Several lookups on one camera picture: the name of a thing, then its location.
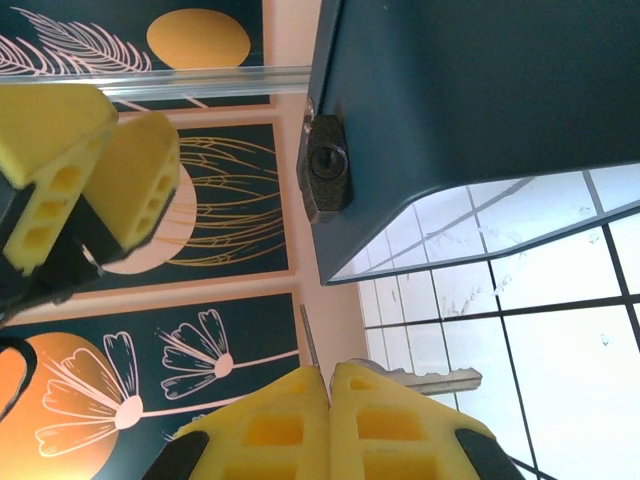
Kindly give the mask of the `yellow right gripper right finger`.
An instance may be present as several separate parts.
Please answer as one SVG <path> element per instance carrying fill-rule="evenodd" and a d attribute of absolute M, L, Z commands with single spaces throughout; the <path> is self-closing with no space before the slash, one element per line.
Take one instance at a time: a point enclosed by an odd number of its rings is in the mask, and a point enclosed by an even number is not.
<path fill-rule="evenodd" d="M 354 363 L 336 365 L 330 480 L 525 480 L 482 422 Z"/>

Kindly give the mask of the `teal box starry night lid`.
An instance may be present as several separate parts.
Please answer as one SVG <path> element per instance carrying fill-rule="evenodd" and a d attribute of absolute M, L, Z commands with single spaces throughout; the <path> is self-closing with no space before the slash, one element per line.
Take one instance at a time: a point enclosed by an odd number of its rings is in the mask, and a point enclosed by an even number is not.
<path fill-rule="evenodd" d="M 321 0 L 308 96 L 352 182 L 311 224 L 325 285 L 640 214 L 640 0 Z"/>

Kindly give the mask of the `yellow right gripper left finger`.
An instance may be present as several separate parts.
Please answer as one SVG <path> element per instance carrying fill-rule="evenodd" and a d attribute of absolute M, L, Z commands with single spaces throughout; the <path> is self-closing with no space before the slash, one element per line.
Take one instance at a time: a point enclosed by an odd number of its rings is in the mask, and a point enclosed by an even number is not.
<path fill-rule="evenodd" d="M 305 366 L 181 427 L 141 480 L 329 477 L 329 399 Z"/>

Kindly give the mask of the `aluminium corner post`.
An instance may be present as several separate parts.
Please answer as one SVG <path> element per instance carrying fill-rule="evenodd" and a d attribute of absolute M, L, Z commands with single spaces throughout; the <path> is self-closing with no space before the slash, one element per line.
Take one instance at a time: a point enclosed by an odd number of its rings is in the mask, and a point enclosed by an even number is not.
<path fill-rule="evenodd" d="M 114 101 L 253 97 L 305 93 L 309 66 L 253 66 L 109 74 L 0 75 L 0 85 L 87 84 Z"/>

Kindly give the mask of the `dark metal padlock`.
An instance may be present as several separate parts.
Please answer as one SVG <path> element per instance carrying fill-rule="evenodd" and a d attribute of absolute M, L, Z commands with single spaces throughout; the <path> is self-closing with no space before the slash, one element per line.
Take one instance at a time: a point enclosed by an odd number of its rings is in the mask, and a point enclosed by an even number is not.
<path fill-rule="evenodd" d="M 310 224 L 330 222 L 353 198 L 342 122 L 336 115 L 318 113 L 310 96 L 305 102 L 296 173 Z"/>

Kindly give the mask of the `silver key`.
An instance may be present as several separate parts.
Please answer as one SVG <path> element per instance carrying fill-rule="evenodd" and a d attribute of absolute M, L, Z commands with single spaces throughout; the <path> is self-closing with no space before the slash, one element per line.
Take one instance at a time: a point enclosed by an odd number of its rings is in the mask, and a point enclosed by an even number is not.
<path fill-rule="evenodd" d="M 368 359 L 357 359 L 357 362 L 369 370 L 425 396 L 473 391 L 480 387 L 483 379 L 482 374 L 474 368 L 452 370 L 447 374 L 426 373 L 418 375 L 409 373 L 402 368 L 389 370 Z"/>

